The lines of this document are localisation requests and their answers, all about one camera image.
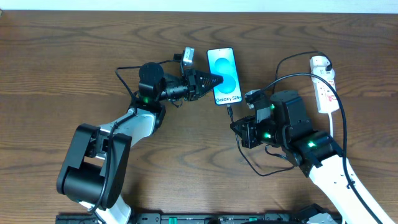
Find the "wood grain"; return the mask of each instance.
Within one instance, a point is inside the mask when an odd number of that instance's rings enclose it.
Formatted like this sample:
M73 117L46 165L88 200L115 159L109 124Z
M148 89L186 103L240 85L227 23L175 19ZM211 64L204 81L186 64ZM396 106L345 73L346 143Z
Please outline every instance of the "wood grain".
M233 47L243 93L270 83L286 56L326 52L346 110L350 162L398 221L397 15L6 11L0 19L0 222L53 223L60 212L84 212L55 190L75 128L107 123L126 110L129 96L116 67L167 60L187 45L196 48L202 70L208 70L207 49ZM307 72L308 59L287 61L280 74ZM164 68L178 73L176 65ZM137 87L136 71L123 76ZM277 89L297 89L315 126L328 129L310 80L286 80ZM252 113L244 104L233 107L236 118ZM333 116L341 143L341 115ZM263 172L288 166L261 147L245 153ZM256 176L211 93L179 109L167 104L162 127L131 149L123 197L166 213L298 210L311 203L335 210L298 169Z

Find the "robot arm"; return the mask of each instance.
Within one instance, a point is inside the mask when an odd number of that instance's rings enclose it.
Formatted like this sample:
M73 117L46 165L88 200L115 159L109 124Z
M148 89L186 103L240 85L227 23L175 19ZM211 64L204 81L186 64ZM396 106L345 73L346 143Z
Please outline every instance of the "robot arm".
M280 91L269 99L257 91L245 95L255 115L231 123L231 129L242 138L242 146L253 148L264 143L282 147L288 161L321 188L347 223L376 223L348 185L342 149L328 133L313 129L297 91ZM348 160L347 168L356 190L380 221L394 223L366 190Z
M193 68L184 70L192 64L193 51L187 47L183 54L174 55L172 61L180 62L180 78L165 74L159 63L141 66L139 97L133 96L124 116L100 126L81 124L77 127L57 179L60 194L93 210L99 220L106 223L128 222L131 208L120 193L129 151L161 126L165 106L160 101L168 100L173 104L181 98L194 101L223 82L219 75ZM86 157L105 162L102 167L96 166L85 162Z

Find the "green connector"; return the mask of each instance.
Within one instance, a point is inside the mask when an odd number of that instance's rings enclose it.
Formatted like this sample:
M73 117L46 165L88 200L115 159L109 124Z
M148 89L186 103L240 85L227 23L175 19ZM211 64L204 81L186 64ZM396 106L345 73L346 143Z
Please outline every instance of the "green connector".
M177 218L169 218L169 224L177 224Z

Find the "green led light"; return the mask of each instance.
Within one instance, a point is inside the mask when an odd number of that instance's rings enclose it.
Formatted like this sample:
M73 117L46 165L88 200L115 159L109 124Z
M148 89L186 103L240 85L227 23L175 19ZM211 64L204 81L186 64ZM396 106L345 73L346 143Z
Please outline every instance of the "green led light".
M314 144L313 142L309 142L308 143L308 146L310 146L310 147L314 147L314 146L317 146L316 144Z

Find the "phone screen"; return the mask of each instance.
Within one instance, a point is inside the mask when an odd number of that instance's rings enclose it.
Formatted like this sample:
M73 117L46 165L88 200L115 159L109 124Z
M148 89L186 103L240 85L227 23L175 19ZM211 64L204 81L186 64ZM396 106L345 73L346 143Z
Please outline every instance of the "phone screen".
M208 50L207 59L209 61L210 73L221 75L224 78L222 84L219 84L213 89L216 105L225 105L242 101L241 87L239 86L233 49Z

